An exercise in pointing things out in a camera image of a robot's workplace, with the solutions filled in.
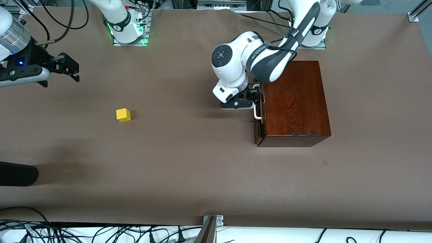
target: wooden box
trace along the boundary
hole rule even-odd
[[[311,147],[331,136],[318,61],[292,61],[261,93],[263,119],[254,124],[259,147]]]

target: black cylinder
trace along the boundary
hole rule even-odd
[[[38,179],[39,171],[33,165],[0,161],[0,185],[29,186]]]

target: black circular joint cover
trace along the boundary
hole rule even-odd
[[[229,45],[218,45],[212,52],[212,65],[214,67],[223,67],[232,58],[232,49]]]

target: brown table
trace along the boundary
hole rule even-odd
[[[67,22],[68,8],[52,12]],[[320,61],[332,136],[258,148],[251,111],[219,108],[210,54],[244,31],[271,41],[283,27],[168,10],[149,46],[124,48],[91,8],[84,29],[48,47],[80,63],[80,83],[53,74],[46,89],[0,89],[0,160],[39,164],[42,184],[0,188],[0,206],[32,206],[51,221],[187,225],[222,214],[230,225],[432,229],[432,61],[419,25],[338,14],[332,27],[326,51],[297,57]],[[46,38],[35,21],[28,28]],[[120,123],[124,107],[133,120]]]

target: yellow cube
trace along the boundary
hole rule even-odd
[[[130,111],[126,108],[117,110],[116,115],[117,115],[117,120],[121,122],[130,121]]]

